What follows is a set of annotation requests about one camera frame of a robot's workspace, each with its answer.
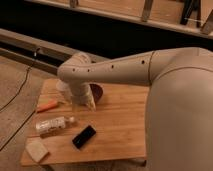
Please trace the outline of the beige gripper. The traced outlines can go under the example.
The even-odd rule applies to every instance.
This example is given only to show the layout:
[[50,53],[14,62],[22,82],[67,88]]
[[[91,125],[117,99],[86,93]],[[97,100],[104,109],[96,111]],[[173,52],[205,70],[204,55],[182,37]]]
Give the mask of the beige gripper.
[[96,110],[94,96],[88,83],[71,84],[70,91],[71,101],[75,107],[85,105],[92,111]]

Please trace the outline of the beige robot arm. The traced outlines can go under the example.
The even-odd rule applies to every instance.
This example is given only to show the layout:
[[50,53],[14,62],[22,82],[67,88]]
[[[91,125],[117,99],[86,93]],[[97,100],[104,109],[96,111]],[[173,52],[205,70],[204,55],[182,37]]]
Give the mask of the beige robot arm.
[[93,63],[76,53],[57,71],[74,102],[89,84],[147,86],[145,142],[149,171],[213,171],[213,52],[155,50]]

